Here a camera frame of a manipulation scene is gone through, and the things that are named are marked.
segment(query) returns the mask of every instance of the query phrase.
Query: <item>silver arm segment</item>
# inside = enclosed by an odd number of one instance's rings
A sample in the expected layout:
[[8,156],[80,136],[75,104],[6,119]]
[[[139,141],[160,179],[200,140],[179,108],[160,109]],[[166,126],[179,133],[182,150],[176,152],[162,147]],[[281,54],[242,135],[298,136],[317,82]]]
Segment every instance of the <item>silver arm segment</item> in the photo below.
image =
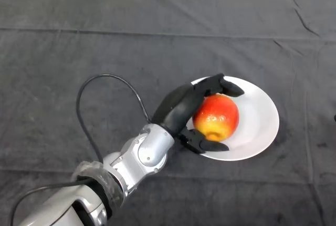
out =
[[20,226],[82,226],[72,207],[75,202],[85,209],[90,219],[95,222],[95,226],[106,224],[106,209],[102,201],[92,189],[81,185],[60,189],[38,210],[29,215]]
[[[147,176],[159,172],[173,146],[173,137],[161,126],[149,124],[126,142],[120,152],[104,158],[103,169],[113,175],[123,192],[122,203]],[[20,226],[86,226],[74,204],[80,204],[94,226],[107,223],[107,211],[100,197],[88,186],[62,188]]]
[[104,168],[120,183],[123,201],[145,177],[164,167],[167,152],[173,144],[173,137],[165,129],[149,124],[142,128],[137,137],[128,140],[120,152],[104,158]]

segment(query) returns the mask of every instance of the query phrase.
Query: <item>wire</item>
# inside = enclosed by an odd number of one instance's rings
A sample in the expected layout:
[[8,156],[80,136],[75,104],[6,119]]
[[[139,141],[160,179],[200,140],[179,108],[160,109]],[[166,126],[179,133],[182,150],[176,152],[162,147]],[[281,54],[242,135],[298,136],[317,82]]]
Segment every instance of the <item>wire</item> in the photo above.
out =
[[14,205],[12,206],[12,209],[10,210],[10,213],[9,213],[8,226],[13,226],[14,225],[15,211],[16,211],[18,205],[20,204],[20,202],[22,202],[22,200],[24,198],[26,198],[27,196],[29,196],[29,195],[31,195],[33,193],[36,193],[36,192],[39,192],[39,191],[48,190],[48,189],[80,186],[80,185],[88,184],[90,181],[92,181],[92,180],[91,179],[85,179],[85,180],[79,180],[79,181],[75,181],[75,182],[66,182],[66,183],[59,183],[59,184],[51,184],[51,185],[42,186],[42,187],[39,187],[39,188],[30,189],[29,191],[27,191],[24,194],[22,194],[16,200],[16,202],[14,203]]
[[99,160],[101,163],[103,163],[103,156],[101,155],[101,153],[100,153],[100,151],[99,151],[99,148],[98,148],[97,144],[96,144],[95,141],[93,140],[93,138],[92,138],[90,132],[88,131],[86,125],[84,124],[83,118],[82,118],[81,113],[80,113],[80,99],[81,99],[81,96],[82,96],[82,93],[83,93],[85,87],[86,87],[91,81],[93,81],[94,79],[101,78],[101,77],[112,77],[112,78],[118,79],[118,80],[122,81],[123,83],[125,83],[125,84],[126,84],[132,91],[133,91],[133,93],[134,93],[135,96],[137,97],[138,102],[139,102],[139,104],[140,104],[140,107],[141,107],[141,109],[142,109],[142,112],[143,112],[143,114],[145,115],[145,118],[146,118],[146,120],[147,120],[147,122],[148,122],[149,124],[151,123],[151,120],[150,120],[150,118],[149,118],[149,116],[148,116],[148,114],[147,114],[147,111],[146,111],[146,109],[145,109],[145,106],[144,106],[144,104],[143,104],[143,102],[142,102],[142,100],[141,100],[141,98],[140,98],[138,92],[137,92],[137,91],[133,88],[133,86],[132,86],[129,82],[127,82],[125,79],[123,79],[123,78],[121,78],[121,77],[119,77],[119,76],[117,76],[117,75],[112,75],[112,74],[100,74],[100,75],[94,75],[94,76],[92,76],[91,78],[87,79],[87,80],[82,84],[82,86],[80,87],[80,89],[79,89],[79,91],[78,91],[78,94],[77,94],[77,99],[76,99],[76,113],[77,113],[78,121],[79,121],[79,123],[80,123],[80,125],[81,125],[81,127],[82,127],[82,129],[83,129],[83,131],[84,131],[84,133],[85,133],[85,135],[86,135],[86,137],[88,138],[88,140],[89,140],[91,146],[93,147],[93,149],[94,149],[94,151],[95,151],[95,153],[96,153],[96,155],[97,155],[97,157],[98,157],[98,160]]
[[[89,133],[87,127],[85,126],[84,124],[84,121],[83,121],[83,118],[81,116],[81,113],[80,113],[80,99],[81,99],[81,96],[82,96],[82,93],[85,89],[85,87],[91,82],[93,81],[94,79],[97,79],[97,78],[101,78],[101,77],[112,77],[112,78],[115,78],[115,79],[118,79],[120,81],[122,81],[123,83],[125,83],[132,91],[133,93],[135,94],[135,96],[137,97],[138,99],[138,102],[140,104],[140,107],[142,109],[142,112],[143,114],[145,115],[145,118],[147,120],[147,122],[150,124],[151,123],[151,119],[149,118],[148,114],[147,114],[147,111],[145,109],[145,106],[138,94],[138,92],[133,88],[133,86],[127,82],[125,79],[117,76],[117,75],[112,75],[112,74],[100,74],[100,75],[95,75],[95,76],[92,76],[91,78],[87,79],[83,84],[82,86],[80,87],[79,91],[78,91],[78,94],[77,94],[77,98],[76,98],[76,113],[77,113],[77,118],[78,118],[78,121],[85,133],[85,135],[87,136],[91,146],[93,147],[97,157],[98,157],[98,160],[103,163],[103,157],[99,151],[99,148],[97,146],[97,144],[95,143],[95,141],[93,140],[93,138],[91,137],[91,134]],[[64,188],[64,187],[73,187],[73,186],[79,186],[79,185],[83,185],[83,184],[88,184],[91,180],[90,179],[86,179],[86,180],[80,180],[80,181],[76,181],[76,182],[67,182],[67,183],[59,183],[59,184],[51,184],[51,185],[47,185],[47,186],[43,186],[43,187],[39,187],[39,188],[34,188],[34,189],[31,189],[29,191],[27,191],[26,193],[24,193],[22,196],[20,196],[16,202],[14,203],[12,209],[10,210],[10,214],[9,214],[9,222],[8,222],[8,226],[13,226],[13,222],[14,222],[14,215],[15,215],[15,211],[18,207],[18,205],[20,204],[20,202],[22,202],[22,200],[24,198],[26,198],[27,196],[33,194],[33,193],[36,193],[36,192],[39,192],[39,191],[44,191],[44,190],[47,190],[47,189],[54,189],[54,188]]]

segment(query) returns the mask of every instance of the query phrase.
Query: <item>clear plastic wrap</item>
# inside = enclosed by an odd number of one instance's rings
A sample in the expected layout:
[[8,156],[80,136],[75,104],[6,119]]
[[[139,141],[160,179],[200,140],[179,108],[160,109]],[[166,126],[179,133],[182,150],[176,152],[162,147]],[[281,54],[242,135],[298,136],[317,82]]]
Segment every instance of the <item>clear plastic wrap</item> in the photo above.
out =
[[121,206],[123,200],[121,188],[112,175],[104,169],[102,163],[82,161],[74,171],[71,179],[77,180],[78,176],[91,177],[101,184],[113,211]]

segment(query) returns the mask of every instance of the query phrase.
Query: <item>apple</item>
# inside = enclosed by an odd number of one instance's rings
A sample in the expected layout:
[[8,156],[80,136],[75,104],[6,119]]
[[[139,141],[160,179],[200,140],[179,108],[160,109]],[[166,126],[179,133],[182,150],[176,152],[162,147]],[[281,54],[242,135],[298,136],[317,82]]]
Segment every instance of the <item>apple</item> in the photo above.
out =
[[206,97],[193,116],[194,127],[210,141],[220,142],[230,137],[239,123],[236,104],[227,96]]

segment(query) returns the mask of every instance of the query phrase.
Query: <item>silver robotic wrist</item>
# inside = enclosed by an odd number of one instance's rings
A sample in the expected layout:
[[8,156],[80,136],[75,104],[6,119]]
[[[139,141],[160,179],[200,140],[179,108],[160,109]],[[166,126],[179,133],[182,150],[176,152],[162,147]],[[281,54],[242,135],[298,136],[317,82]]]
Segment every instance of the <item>silver robotic wrist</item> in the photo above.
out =
[[161,126],[145,125],[138,136],[126,142],[120,152],[104,158],[104,169],[119,182],[123,202],[147,176],[159,172],[173,146],[173,137]]

